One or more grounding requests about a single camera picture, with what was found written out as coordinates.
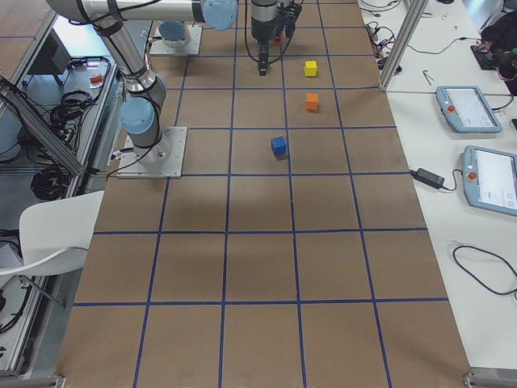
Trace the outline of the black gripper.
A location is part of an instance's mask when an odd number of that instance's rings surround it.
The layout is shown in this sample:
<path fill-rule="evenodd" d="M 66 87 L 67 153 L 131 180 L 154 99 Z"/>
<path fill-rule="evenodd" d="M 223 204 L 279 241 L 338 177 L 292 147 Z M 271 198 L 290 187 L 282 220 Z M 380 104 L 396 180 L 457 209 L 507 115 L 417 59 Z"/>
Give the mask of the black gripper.
<path fill-rule="evenodd" d="M 269 47 L 269 40 L 258 40 L 258 71 L 260 76 L 267 75 Z"/>
<path fill-rule="evenodd" d="M 280 26 L 284 28 L 285 35 L 291 39 L 296 29 L 296 21 L 302 11 L 302 4 L 296 2 L 280 2 L 279 16 Z"/>

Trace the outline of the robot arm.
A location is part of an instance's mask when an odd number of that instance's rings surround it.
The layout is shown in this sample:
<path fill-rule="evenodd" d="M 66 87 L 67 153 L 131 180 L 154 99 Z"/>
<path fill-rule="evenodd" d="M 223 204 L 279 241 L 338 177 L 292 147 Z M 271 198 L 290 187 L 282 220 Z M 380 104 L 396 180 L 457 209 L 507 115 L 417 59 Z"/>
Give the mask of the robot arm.
<path fill-rule="evenodd" d="M 281 45 L 283 38 L 290 42 L 296 30 L 296 21 L 302 5 L 294 1 L 252 1 L 251 35 L 257 40 L 260 50 L 269 44 Z M 190 31 L 184 22 L 161 21 L 158 31 L 166 45 L 183 47 L 191 41 Z"/>
<path fill-rule="evenodd" d="M 147 165 L 165 162 L 171 143 L 160 127 L 164 82 L 146 65 L 124 24 L 128 20 L 195 21 L 224 31 L 233 26 L 235 1 L 51 1 L 50 7 L 77 25 L 91 25 L 122 73 L 130 98 L 120 122 L 135 154 Z"/>

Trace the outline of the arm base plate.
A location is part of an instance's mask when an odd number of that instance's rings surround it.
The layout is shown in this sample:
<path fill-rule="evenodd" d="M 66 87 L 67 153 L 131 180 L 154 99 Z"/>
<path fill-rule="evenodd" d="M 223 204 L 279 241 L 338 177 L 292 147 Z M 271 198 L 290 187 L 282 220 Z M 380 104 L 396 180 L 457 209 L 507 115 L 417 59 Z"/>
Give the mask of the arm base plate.
<path fill-rule="evenodd" d="M 179 179 L 182 175 L 187 127 L 165 127 L 161 141 L 150 150 L 134 148 L 129 135 L 124 146 L 132 148 L 120 159 L 116 176 L 121 179 L 166 178 Z"/>
<path fill-rule="evenodd" d="M 203 28 L 198 24 L 186 26 L 186 40 L 168 41 L 162 39 L 161 32 L 156 29 L 149 54 L 155 57 L 198 56 Z"/>

